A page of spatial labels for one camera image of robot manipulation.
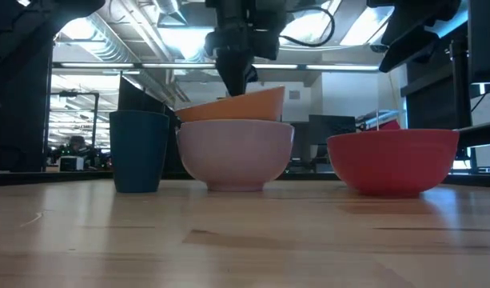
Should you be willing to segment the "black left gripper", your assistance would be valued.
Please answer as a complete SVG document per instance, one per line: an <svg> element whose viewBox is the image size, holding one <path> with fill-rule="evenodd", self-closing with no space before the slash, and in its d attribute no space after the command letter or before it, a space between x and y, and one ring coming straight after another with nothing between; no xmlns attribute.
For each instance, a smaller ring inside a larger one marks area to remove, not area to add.
<svg viewBox="0 0 490 288"><path fill-rule="evenodd" d="M253 55L249 15L254 4L255 0L205 0L205 7L216 13L216 26L205 36L205 52L217 55L217 72L232 97L244 94L246 83L258 81L256 68L249 67Z"/></svg>

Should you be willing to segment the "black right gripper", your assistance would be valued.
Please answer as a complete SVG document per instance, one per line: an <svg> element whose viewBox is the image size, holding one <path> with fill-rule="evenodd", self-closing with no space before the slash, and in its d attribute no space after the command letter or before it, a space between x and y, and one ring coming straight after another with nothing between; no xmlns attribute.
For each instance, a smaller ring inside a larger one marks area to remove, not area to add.
<svg viewBox="0 0 490 288"><path fill-rule="evenodd" d="M394 8L380 41L388 49L379 71L388 73L429 50L440 38L422 26L451 20L460 5L461 0L367 0L369 8Z"/></svg>

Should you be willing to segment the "orange bowl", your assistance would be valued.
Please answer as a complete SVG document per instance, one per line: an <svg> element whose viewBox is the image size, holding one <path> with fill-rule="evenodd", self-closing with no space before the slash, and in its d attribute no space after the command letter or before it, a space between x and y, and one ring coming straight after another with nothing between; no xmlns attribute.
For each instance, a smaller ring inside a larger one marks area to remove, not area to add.
<svg viewBox="0 0 490 288"><path fill-rule="evenodd" d="M282 114L284 96L285 88L279 86L183 108L175 114L183 122L215 119L276 121Z"/></svg>

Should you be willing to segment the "pale pink bowl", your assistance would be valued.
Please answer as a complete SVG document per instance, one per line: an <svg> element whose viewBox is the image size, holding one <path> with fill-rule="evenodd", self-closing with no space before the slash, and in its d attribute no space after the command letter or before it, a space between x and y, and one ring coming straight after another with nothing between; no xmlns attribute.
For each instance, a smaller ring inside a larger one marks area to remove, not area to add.
<svg viewBox="0 0 490 288"><path fill-rule="evenodd" d="M211 191L261 191L287 167L294 127L263 120L185 122L177 132L181 162Z"/></svg>

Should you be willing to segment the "red bowl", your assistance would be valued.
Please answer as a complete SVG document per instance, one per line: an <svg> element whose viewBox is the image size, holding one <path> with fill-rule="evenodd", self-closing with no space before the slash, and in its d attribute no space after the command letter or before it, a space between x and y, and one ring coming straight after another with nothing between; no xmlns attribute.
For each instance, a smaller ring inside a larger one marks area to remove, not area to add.
<svg viewBox="0 0 490 288"><path fill-rule="evenodd" d="M460 134L454 130L374 130L327 139L334 173L374 197L416 197L451 170Z"/></svg>

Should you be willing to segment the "ceiling light strip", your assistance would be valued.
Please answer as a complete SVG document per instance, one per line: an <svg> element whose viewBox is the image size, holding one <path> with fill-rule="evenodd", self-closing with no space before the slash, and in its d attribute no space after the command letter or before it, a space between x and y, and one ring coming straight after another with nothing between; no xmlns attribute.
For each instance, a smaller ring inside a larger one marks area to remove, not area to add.
<svg viewBox="0 0 490 288"><path fill-rule="evenodd" d="M377 71L378 66L356 65L307 65L306 70Z"/></svg>
<svg viewBox="0 0 490 288"><path fill-rule="evenodd" d="M142 63L144 69L173 69L173 70L209 70L215 69L214 63L201 62L165 62L165 63Z"/></svg>
<svg viewBox="0 0 490 288"><path fill-rule="evenodd" d="M64 68L102 68L102 69L125 69L134 68L133 63L109 63L109 62L58 62Z"/></svg>
<svg viewBox="0 0 490 288"><path fill-rule="evenodd" d="M266 63L255 63L253 66L259 70L297 70L298 65L296 64L266 64Z"/></svg>

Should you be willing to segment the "grey and red machine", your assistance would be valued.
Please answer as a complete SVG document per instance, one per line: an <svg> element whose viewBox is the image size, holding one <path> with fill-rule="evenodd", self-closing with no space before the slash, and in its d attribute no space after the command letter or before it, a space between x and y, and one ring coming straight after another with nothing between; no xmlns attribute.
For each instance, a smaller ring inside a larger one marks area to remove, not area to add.
<svg viewBox="0 0 490 288"><path fill-rule="evenodd" d="M359 131L399 130L398 110L374 110L356 118Z"/></svg>

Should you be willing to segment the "black monitor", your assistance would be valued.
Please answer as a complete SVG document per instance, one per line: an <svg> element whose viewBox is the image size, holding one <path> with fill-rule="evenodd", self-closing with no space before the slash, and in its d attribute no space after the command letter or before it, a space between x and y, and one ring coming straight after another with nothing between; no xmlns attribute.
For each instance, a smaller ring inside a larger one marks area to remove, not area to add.
<svg viewBox="0 0 490 288"><path fill-rule="evenodd" d="M327 155L326 140L329 137L356 132L356 120L351 116L309 115L310 158Z"/></svg>

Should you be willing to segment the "dark blue cup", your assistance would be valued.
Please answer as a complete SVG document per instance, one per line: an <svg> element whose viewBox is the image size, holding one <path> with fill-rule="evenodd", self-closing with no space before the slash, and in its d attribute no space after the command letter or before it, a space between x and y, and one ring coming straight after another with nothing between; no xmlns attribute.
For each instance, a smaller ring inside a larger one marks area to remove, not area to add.
<svg viewBox="0 0 490 288"><path fill-rule="evenodd" d="M119 193L149 193L160 183L169 137L164 114L117 110L110 113L110 154Z"/></svg>

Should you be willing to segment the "person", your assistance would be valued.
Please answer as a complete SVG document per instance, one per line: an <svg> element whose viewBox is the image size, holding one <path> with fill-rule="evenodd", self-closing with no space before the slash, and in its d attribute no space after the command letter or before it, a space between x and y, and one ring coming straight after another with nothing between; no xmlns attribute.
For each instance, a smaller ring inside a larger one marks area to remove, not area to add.
<svg viewBox="0 0 490 288"><path fill-rule="evenodd" d="M69 156L86 157L90 152L89 147L86 145L86 140L83 136L73 135L70 137L67 152Z"/></svg>

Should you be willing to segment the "silver ventilation duct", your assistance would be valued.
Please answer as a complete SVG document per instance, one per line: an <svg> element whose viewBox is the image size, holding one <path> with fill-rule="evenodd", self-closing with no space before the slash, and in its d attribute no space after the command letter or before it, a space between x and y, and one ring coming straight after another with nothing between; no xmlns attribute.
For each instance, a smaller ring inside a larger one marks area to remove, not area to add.
<svg viewBox="0 0 490 288"><path fill-rule="evenodd" d="M78 45L102 62L139 62L138 56L117 36L104 19L93 13L68 22L61 30L62 36L78 42ZM166 104L176 102L174 92L150 72L139 70L132 79L146 91Z"/></svg>

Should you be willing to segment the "black aluminium table frame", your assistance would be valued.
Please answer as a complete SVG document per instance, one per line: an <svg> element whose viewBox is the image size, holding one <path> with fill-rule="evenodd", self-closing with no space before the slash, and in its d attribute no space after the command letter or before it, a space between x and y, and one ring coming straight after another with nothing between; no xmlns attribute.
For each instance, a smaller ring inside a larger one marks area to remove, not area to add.
<svg viewBox="0 0 490 288"><path fill-rule="evenodd" d="M26 172L0 173L0 186L16 186L47 182L75 182L111 179L113 173L106 172ZM335 174L282 174L281 181L338 181ZM446 185L490 187L490 174L449 174L442 182Z"/></svg>

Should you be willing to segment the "dark blue partition wall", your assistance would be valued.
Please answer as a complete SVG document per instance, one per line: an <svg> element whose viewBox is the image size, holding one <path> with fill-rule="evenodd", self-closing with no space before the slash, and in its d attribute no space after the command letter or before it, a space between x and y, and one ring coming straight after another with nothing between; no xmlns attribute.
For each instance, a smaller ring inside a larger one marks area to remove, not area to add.
<svg viewBox="0 0 490 288"><path fill-rule="evenodd" d="M0 106L0 171L40 172L52 43L5 85Z"/></svg>

